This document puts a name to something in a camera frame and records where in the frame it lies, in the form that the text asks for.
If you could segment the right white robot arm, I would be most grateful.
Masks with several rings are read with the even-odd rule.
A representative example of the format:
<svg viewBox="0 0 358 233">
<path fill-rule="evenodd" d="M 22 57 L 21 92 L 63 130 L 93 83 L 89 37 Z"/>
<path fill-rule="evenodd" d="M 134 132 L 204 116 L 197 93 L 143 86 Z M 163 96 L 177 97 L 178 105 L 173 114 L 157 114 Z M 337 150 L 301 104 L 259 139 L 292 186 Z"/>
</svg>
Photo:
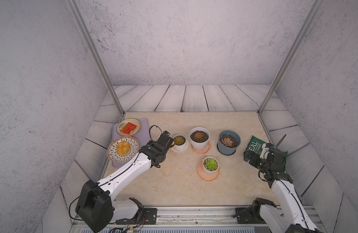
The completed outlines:
<svg viewBox="0 0 358 233">
<path fill-rule="evenodd" d="M 274 202 L 256 198 L 249 207 L 235 209 L 233 217 L 239 224 L 266 224 L 271 233 L 319 233 L 298 198 L 292 178 L 284 171 L 285 153 L 271 143 L 264 147 L 260 154 L 246 150 L 244 161 L 258 169 L 258 177 L 272 189 L 282 213 Z"/>
</svg>

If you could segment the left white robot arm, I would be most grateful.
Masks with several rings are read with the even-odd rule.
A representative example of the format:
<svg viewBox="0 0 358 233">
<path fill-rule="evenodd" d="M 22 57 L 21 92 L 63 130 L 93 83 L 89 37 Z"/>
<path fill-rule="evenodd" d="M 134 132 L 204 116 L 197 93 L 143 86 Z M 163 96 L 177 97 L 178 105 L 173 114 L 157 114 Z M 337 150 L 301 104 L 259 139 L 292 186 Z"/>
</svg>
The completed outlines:
<svg viewBox="0 0 358 233">
<path fill-rule="evenodd" d="M 89 180 L 74 199 L 77 204 L 76 214 L 80 220 L 94 232 L 98 233 L 108 224 L 127 221 L 138 224 L 143 219 L 144 206 L 135 198 L 117 201 L 117 195 L 135 178 L 152 167 L 160 168 L 166 154 L 173 147 L 174 139 L 168 131 L 161 133 L 156 141 L 150 140 L 141 147 L 137 154 L 116 172 L 94 182 Z"/>
</svg>

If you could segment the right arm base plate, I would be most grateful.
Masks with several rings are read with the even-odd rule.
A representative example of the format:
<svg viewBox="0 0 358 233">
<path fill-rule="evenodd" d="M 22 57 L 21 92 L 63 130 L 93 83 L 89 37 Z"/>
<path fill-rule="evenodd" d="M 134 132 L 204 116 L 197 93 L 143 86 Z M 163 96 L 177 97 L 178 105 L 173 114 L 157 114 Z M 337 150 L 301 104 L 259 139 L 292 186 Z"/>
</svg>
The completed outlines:
<svg viewBox="0 0 358 233">
<path fill-rule="evenodd" d="M 252 224 L 254 223 L 252 210 L 253 208 L 251 206 L 235 208 L 235 214 L 233 215 L 233 218 L 237 220 L 238 224 Z"/>
</svg>

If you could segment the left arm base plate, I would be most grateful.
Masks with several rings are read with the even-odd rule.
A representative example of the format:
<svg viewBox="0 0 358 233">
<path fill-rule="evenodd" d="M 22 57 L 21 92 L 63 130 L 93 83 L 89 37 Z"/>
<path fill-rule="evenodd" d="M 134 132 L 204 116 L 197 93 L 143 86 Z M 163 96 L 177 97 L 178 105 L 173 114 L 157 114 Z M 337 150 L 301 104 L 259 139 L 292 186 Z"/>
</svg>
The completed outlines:
<svg viewBox="0 0 358 233">
<path fill-rule="evenodd" d="M 157 220 L 156 208 L 143 208 L 132 219 L 120 219 L 116 221 L 117 225 L 155 225 Z"/>
</svg>

